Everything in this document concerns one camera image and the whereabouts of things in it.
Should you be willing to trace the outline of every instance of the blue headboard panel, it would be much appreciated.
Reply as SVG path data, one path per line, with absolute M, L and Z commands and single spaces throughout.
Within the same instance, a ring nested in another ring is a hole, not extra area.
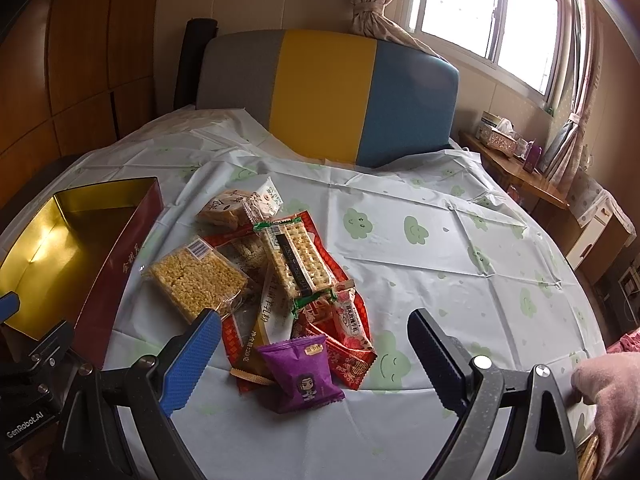
M 445 148 L 458 95 L 453 65 L 407 46 L 377 43 L 356 159 L 368 168 Z

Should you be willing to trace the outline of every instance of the blue gripper pad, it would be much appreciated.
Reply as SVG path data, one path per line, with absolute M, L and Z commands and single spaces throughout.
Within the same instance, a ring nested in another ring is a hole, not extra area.
M 184 408 L 221 336 L 220 316 L 211 310 L 164 374 L 159 404 L 167 417 Z
M 20 298 L 15 292 L 8 292 L 0 298 L 0 323 L 4 323 L 20 310 Z

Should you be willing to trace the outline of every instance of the upholstered headboard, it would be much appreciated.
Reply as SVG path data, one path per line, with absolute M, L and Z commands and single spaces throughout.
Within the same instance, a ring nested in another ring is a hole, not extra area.
M 255 30 L 209 41 L 197 108 L 245 108 L 291 149 L 370 168 L 448 143 L 458 70 L 386 41 Z

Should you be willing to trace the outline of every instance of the cracker package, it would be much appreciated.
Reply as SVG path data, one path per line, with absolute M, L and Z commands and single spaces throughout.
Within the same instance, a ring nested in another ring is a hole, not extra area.
M 344 399 L 344 392 L 331 381 L 324 336 L 261 346 L 258 352 L 283 392 L 278 413 L 324 406 Z
M 212 246 L 254 282 L 264 281 L 268 258 L 260 238 L 254 232 L 231 238 L 222 245 Z
M 254 230 L 260 233 L 295 314 L 335 283 L 300 215 L 262 222 L 255 225 Z
M 322 239 L 307 211 L 298 213 L 295 217 L 305 226 L 316 251 L 322 258 L 325 266 L 331 273 L 334 282 L 346 282 L 349 278 L 340 265 L 327 252 L 322 244 Z M 293 324 L 292 336 L 324 335 L 326 336 L 326 351 L 329 355 L 329 368 L 348 388 L 357 390 L 362 380 L 376 359 L 376 353 L 370 349 L 347 348 L 338 339 L 335 327 L 332 307 L 332 295 L 326 291 L 320 297 L 315 298 L 301 311 L 300 316 Z M 369 318 L 367 309 L 360 294 L 353 291 L 353 306 L 358 313 L 364 335 L 371 341 L 369 333 Z
M 236 230 L 273 218 L 282 199 L 271 177 L 254 190 L 228 189 L 209 200 L 196 215 L 198 220 Z
M 248 276 L 199 237 L 152 264 L 146 273 L 189 322 L 204 308 L 225 319 L 252 293 Z
M 273 384 L 273 375 L 256 347 L 289 339 L 292 327 L 293 314 L 287 297 L 274 275 L 273 266 L 269 265 L 262 288 L 260 311 L 242 352 L 233 362 L 231 374 L 256 384 Z

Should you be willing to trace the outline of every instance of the tissue box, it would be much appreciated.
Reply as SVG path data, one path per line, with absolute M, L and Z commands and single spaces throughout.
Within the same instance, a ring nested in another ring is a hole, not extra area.
M 57 192 L 0 266 L 0 296 L 20 296 L 6 324 L 39 339 L 66 319 L 74 350 L 102 367 L 132 264 L 162 209 L 156 178 Z
M 500 123 L 500 117 L 497 115 L 490 114 L 489 112 L 482 112 L 482 117 L 480 117 L 480 123 L 478 124 L 478 130 L 476 131 L 476 139 L 480 139 L 480 137 L 486 132 L 490 132 L 491 128 L 497 128 Z
M 513 152 L 518 144 L 510 136 L 498 130 L 498 128 L 483 130 L 480 134 L 480 141 L 488 148 L 499 150 L 507 156 L 513 156 Z

